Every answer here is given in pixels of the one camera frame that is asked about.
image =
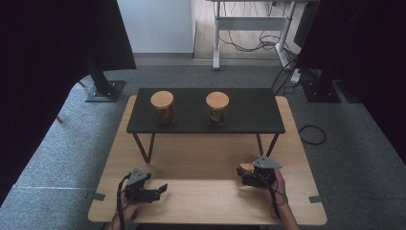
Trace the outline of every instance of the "black table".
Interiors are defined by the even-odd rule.
[[[166,90],[172,93],[176,121],[162,126],[158,123],[151,96]],[[222,126],[209,124],[206,97],[219,91],[228,95],[226,121]],[[274,92],[269,88],[140,88],[126,129],[132,133],[144,160],[149,163],[156,133],[256,134],[259,153],[263,155],[260,134],[275,134],[266,155],[269,156],[280,134],[284,133],[281,113]],[[148,154],[138,133],[151,133]]]

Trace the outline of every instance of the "table leg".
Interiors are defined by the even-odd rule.
[[[259,147],[259,154],[263,155],[262,142],[260,141],[259,133],[257,133],[257,141],[258,141],[258,147]]]
[[[134,136],[134,139],[135,139],[135,142],[138,145],[138,148],[140,148],[140,152],[143,155],[144,160],[146,161],[146,163],[149,163],[151,161],[151,157],[152,157],[152,148],[153,148],[153,142],[155,140],[155,133],[152,133],[152,136],[151,136],[151,140],[150,140],[150,143],[149,143],[148,155],[146,153],[146,150],[143,147],[143,144],[140,141],[140,138],[138,138],[137,133],[132,133],[132,135]]]
[[[217,2],[217,10],[215,15],[215,44],[213,48],[213,69],[218,70],[220,68],[220,2]]]
[[[268,152],[266,152],[266,156],[269,157],[269,155],[271,154],[272,149],[275,147],[275,144],[277,143],[279,134],[275,134],[274,139],[272,139],[271,145],[269,145],[269,149]]]
[[[293,1],[290,4],[289,15],[287,16],[286,24],[284,25],[281,39],[275,46],[278,56],[280,57],[282,66],[285,67],[286,70],[290,70],[290,66],[288,65],[289,62],[287,61],[287,57],[283,50],[283,46],[284,46],[284,42],[286,41],[287,33],[289,32],[290,23],[292,22],[293,12],[295,11],[295,8],[296,8],[296,1]]]

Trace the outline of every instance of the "wooden table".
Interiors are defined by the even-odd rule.
[[[126,126],[135,103],[131,96],[97,189],[104,201],[93,200],[88,217],[110,221],[116,210],[119,182],[135,167],[152,173],[146,189],[168,183],[161,200],[139,212],[140,223],[279,224],[270,217],[270,205],[259,189],[242,186],[237,176],[239,163],[258,156],[254,134],[157,134],[154,160],[146,163]],[[289,204],[299,224],[327,222],[322,203],[310,203],[318,191],[286,98],[277,97],[286,130],[276,143],[271,158],[283,165]],[[272,134],[261,135],[269,146]],[[150,134],[140,134],[147,143]]]

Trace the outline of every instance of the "wire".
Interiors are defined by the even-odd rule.
[[[122,206],[122,189],[123,183],[131,176],[131,173],[126,175],[123,180],[119,183],[119,187],[117,188],[117,213],[119,214],[120,219],[120,229],[124,230],[124,216],[123,216],[123,206]]]
[[[280,87],[278,88],[278,90],[275,92],[275,95],[278,94],[278,92],[281,90],[282,86],[284,86],[284,84],[286,83],[287,79],[289,79],[289,78],[292,76],[292,74],[293,74],[293,72],[294,72],[294,69],[295,69],[295,68],[292,68],[292,70],[291,70],[291,71],[289,72],[289,74],[286,76],[286,78],[284,79],[284,81],[283,81],[283,83],[281,84],[281,86],[280,86]]]
[[[250,10],[249,10],[249,15],[250,15],[250,14],[251,14],[252,5],[251,5],[251,2],[250,2],[249,4],[250,4]],[[284,17],[284,15],[285,15],[286,4],[287,4],[287,3],[284,2],[282,17]],[[232,7],[232,9],[231,9],[232,14],[233,14],[233,10],[234,10],[235,6],[236,6],[236,3],[234,3],[234,5],[233,5],[233,7]],[[226,11],[226,4],[225,4],[225,2],[223,2],[222,8],[223,8],[223,11],[224,11],[224,16],[227,16],[227,11]],[[255,3],[254,3],[254,8],[255,8],[255,11],[256,11],[256,15],[258,16],[257,5],[256,5]],[[266,16],[271,16],[272,9],[273,9],[273,5],[271,5],[270,2],[265,3],[265,8],[266,8]],[[214,18],[215,18],[214,2],[213,2],[213,11],[214,11]],[[243,8],[242,11],[243,11],[243,14],[245,15],[245,2],[244,2],[244,8]],[[242,46],[236,44],[236,43],[233,41],[233,38],[232,38],[232,36],[231,36],[231,33],[233,33],[233,32],[231,32],[231,31],[228,31],[228,35],[229,35],[229,38],[230,38],[230,41],[231,41],[231,42],[224,40],[223,38],[221,38],[221,36],[219,36],[218,38],[219,38],[222,42],[224,42],[224,43],[226,43],[226,44],[233,45],[237,50],[239,50],[239,51],[241,51],[241,52],[254,52],[254,51],[259,50],[259,49],[264,49],[264,50],[272,50],[272,49],[274,49],[275,46],[276,46],[276,44],[281,40],[282,32],[281,32],[280,36],[275,36],[275,35],[263,35],[264,32],[265,32],[265,31],[263,31],[263,32],[259,35],[259,44],[258,44],[257,47],[255,47],[255,48],[244,48],[244,47],[242,47]],[[276,42],[274,42],[274,41],[264,41],[263,39],[266,38],[266,37],[273,37],[273,38],[277,38],[278,40],[277,40]],[[284,50],[286,51],[286,53],[288,54],[289,59],[290,59],[290,60],[291,60],[291,59],[296,59],[296,58],[297,58],[297,54],[293,53],[293,52],[289,49],[289,46],[288,46],[288,44],[287,44],[286,42],[284,43],[284,46],[286,46],[286,47],[283,47],[283,49],[284,49]]]
[[[272,185],[270,185],[270,184],[268,183],[268,181],[265,179],[265,177],[263,177],[263,175],[261,175],[260,173],[257,173],[257,175],[259,176],[260,180],[265,184],[266,188],[268,189],[268,191],[269,191],[269,193],[271,194],[272,199],[273,199],[273,201],[274,201],[273,208],[274,208],[274,212],[275,212],[275,214],[276,214],[277,216],[274,217],[274,216],[272,215],[272,213],[271,213],[271,217],[274,218],[274,219],[275,219],[275,218],[281,219],[281,215],[280,215],[280,213],[279,213],[279,211],[278,211],[277,206],[275,205],[276,202],[277,202],[276,193],[277,193],[278,186],[279,186],[278,178],[275,177],[275,181],[277,182],[277,186],[276,186],[276,190],[273,190],[273,189],[272,189]]]
[[[318,126],[314,126],[314,125],[303,126],[301,129],[299,129],[299,136],[301,135],[301,132],[302,132],[305,128],[308,128],[308,127],[314,127],[314,128],[316,128],[316,129],[318,129],[319,131],[321,131],[322,134],[323,134],[323,140],[320,141],[320,142],[310,142],[310,141],[305,140],[305,139],[302,138],[302,137],[301,137],[301,140],[302,140],[303,142],[305,142],[305,143],[308,143],[309,145],[312,145],[312,146],[320,146],[320,145],[322,145],[322,144],[326,141],[327,136],[326,136],[326,133],[325,133],[320,127],[318,127]]]
[[[289,64],[292,63],[293,61],[296,61],[296,59],[291,60],[291,61],[287,62],[287,64],[284,65],[284,67],[281,69],[281,71],[278,73],[278,75],[274,78],[274,81],[272,82],[272,85],[271,85],[271,89],[274,88],[275,82],[277,81],[277,79],[278,79],[278,77],[280,76],[281,72],[282,72],[287,66],[289,66]]]

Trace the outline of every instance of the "hand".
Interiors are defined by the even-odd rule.
[[[122,207],[123,207],[123,217],[124,217],[124,226],[127,226],[131,223],[131,217],[134,215],[135,211],[142,209],[147,205],[147,203],[135,203],[130,202],[124,195],[125,193],[122,192],[121,200],[122,200]],[[111,221],[110,225],[107,227],[108,230],[120,230],[120,218],[118,213],[116,212],[116,216],[114,216],[113,220]]]
[[[285,182],[284,182],[284,179],[282,177],[281,171],[279,169],[275,169],[275,176],[277,177],[277,180],[274,183],[272,183],[271,186],[273,188],[275,188],[275,189],[278,187],[278,190],[281,190],[282,192],[284,192],[286,194]],[[270,194],[270,192],[269,192],[269,190],[268,190],[268,188],[263,188],[262,191],[263,191],[265,197],[270,202],[274,201],[271,194]],[[284,203],[285,200],[286,200],[286,197],[284,195],[279,194],[279,193],[275,194],[275,198],[276,198],[277,203]]]

